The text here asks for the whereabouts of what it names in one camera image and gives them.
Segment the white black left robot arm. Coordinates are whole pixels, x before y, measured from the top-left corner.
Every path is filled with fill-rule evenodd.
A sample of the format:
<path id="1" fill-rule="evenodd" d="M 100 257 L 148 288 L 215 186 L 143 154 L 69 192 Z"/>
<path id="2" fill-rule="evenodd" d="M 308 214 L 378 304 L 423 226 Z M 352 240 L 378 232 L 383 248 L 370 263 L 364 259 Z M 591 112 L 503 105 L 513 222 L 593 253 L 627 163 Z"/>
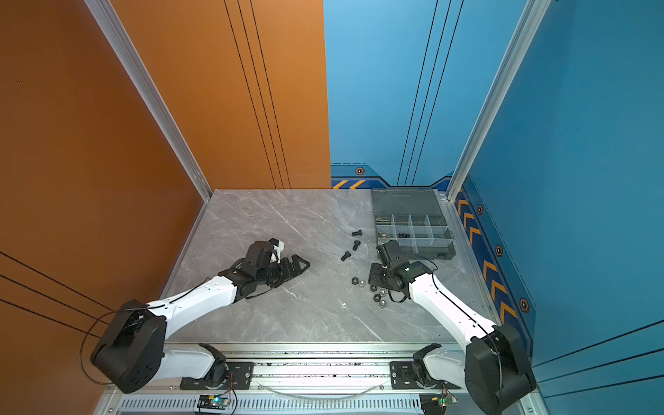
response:
<path id="1" fill-rule="evenodd" d="M 181 294 L 143 304 L 131 300 L 114 312 L 90 361 L 125 394 L 157 380 L 183 379 L 204 389 L 227 387 L 227 358 L 208 343 L 169 346 L 178 330 L 207 314 L 257 297 L 261 285 L 276 289 L 311 267 L 297 254 L 270 257 L 253 266 L 245 259 Z"/>

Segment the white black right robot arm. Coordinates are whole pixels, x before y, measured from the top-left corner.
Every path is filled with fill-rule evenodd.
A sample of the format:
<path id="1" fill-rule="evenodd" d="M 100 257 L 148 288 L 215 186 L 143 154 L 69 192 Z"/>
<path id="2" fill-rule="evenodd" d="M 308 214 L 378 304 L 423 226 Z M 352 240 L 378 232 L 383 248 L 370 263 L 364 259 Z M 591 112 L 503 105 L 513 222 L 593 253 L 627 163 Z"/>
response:
<path id="1" fill-rule="evenodd" d="M 537 381 L 520 332 L 473 311 L 420 262 L 402 266 L 371 264 L 369 284 L 398 291 L 432 315 L 461 351 L 432 343 L 413 354 L 410 382 L 423 388 L 465 387 L 485 414 L 500 414 L 534 392 Z"/>

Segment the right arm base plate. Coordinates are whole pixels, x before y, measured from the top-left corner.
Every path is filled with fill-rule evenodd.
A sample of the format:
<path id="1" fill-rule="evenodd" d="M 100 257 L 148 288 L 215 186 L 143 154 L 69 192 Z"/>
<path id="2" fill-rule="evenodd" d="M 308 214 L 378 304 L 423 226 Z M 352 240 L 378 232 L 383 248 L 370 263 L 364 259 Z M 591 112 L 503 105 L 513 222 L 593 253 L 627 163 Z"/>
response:
<path id="1" fill-rule="evenodd" d="M 390 361 L 389 375 L 394 390 L 461 390 L 461 387 L 443 380 L 420 380 L 413 369 L 412 361 Z"/>

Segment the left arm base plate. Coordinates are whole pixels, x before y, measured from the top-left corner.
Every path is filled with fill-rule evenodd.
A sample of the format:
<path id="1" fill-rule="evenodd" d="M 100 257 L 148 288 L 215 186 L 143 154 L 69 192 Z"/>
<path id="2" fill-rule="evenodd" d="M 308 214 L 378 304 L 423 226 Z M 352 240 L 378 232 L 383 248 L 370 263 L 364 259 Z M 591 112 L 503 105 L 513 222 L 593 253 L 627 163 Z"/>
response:
<path id="1" fill-rule="evenodd" d="M 207 375 L 200 379 L 182 378 L 181 390 L 221 390 L 245 391 L 250 388 L 254 372 L 251 361 L 231 361 L 214 363 Z"/>

